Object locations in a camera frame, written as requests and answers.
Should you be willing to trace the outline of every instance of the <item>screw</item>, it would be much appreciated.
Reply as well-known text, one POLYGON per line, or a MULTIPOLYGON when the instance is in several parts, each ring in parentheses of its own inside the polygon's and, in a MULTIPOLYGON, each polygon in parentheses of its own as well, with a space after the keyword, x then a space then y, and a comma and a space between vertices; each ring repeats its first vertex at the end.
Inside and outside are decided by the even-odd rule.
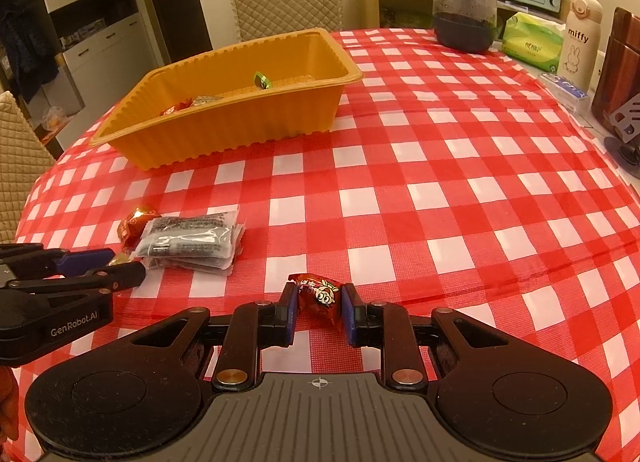
POLYGON ((394 371, 391 378, 398 384, 418 384, 422 380, 422 374, 418 370, 403 368, 402 370, 394 371))
POLYGON ((230 368, 228 370, 222 370, 216 375, 216 378, 222 384, 229 384, 231 386, 235 386, 236 384, 242 384, 247 379, 246 372, 242 370, 236 370, 235 368, 230 368))

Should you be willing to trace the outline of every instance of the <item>drawer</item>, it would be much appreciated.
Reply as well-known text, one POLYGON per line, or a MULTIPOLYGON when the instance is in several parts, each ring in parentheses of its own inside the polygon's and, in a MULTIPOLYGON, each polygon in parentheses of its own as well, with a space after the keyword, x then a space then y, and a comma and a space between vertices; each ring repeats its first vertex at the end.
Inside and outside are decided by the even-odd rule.
POLYGON ((133 16, 129 16, 122 20, 125 30, 128 33, 139 31, 140 29, 144 30, 144 26, 142 25, 142 18, 139 13, 134 14, 133 16))
POLYGON ((134 14, 133 16, 128 16, 113 25, 108 26, 96 35, 101 35, 104 38, 104 48, 108 48, 128 36, 131 29, 135 28, 138 24, 138 14, 134 14))
POLYGON ((73 72, 74 70, 78 70, 78 68, 85 64, 89 59, 92 59, 95 55, 104 50, 105 43, 104 37, 101 36, 102 32, 104 32, 104 30, 101 30, 97 34, 79 42, 76 46, 63 53, 66 66, 69 67, 69 71, 73 72))

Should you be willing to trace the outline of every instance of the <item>bunny illustration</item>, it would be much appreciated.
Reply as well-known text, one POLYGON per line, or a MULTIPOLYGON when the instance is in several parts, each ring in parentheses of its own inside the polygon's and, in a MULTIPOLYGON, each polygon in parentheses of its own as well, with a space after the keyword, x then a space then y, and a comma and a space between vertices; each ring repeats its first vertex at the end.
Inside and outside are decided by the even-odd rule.
POLYGON ((578 64, 580 64, 580 48, 572 45, 566 57, 566 62, 562 64, 562 67, 570 74, 575 74, 578 71, 578 64))

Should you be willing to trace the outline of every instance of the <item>tissue box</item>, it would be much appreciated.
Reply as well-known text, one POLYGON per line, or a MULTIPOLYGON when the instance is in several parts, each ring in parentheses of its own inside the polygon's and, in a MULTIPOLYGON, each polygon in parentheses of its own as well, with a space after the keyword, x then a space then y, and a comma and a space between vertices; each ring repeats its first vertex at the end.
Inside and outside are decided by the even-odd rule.
POLYGON ((558 71, 564 25, 518 12, 508 19, 502 51, 545 72, 558 71))

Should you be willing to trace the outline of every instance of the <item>glass pitcher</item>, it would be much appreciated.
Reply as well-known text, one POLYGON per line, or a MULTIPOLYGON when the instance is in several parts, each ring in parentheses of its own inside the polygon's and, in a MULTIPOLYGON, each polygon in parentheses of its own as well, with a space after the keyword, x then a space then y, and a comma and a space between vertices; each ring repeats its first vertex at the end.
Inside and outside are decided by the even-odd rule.
POLYGON ((496 36, 497 0, 433 0, 438 42, 462 52, 481 54, 496 36))

